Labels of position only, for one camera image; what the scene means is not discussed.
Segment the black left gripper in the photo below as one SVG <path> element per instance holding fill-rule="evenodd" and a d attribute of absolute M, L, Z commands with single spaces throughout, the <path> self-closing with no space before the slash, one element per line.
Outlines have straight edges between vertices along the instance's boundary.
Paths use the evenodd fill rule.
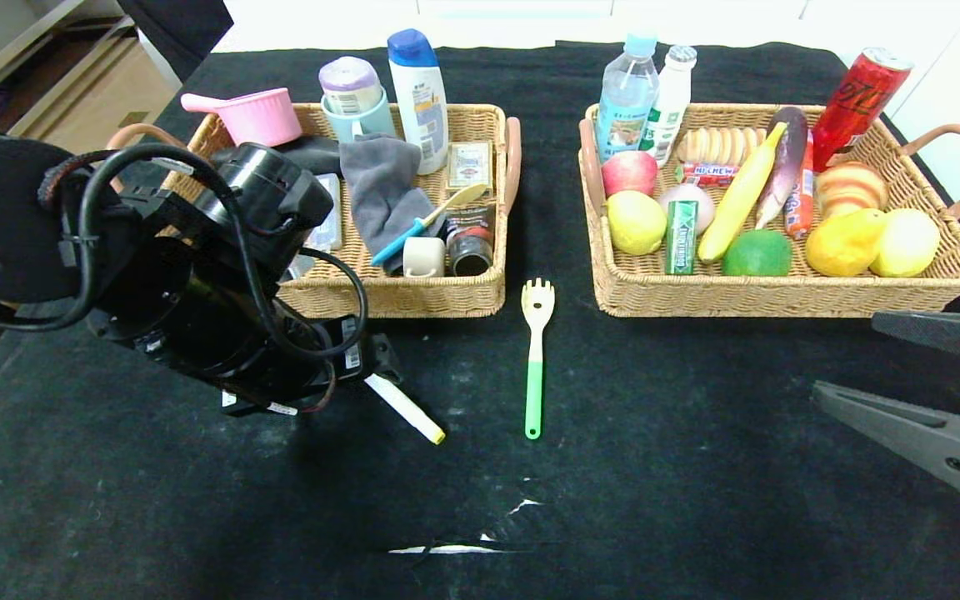
<path fill-rule="evenodd" d="M 322 349 L 342 345 L 358 330 L 357 316 L 316 320 L 315 330 Z M 403 384 L 403 373 L 395 349 L 388 335 L 363 334 L 350 348 L 331 357 L 335 366 L 337 383 L 355 383 L 367 379 L 368 385 L 382 379 L 393 385 Z"/>

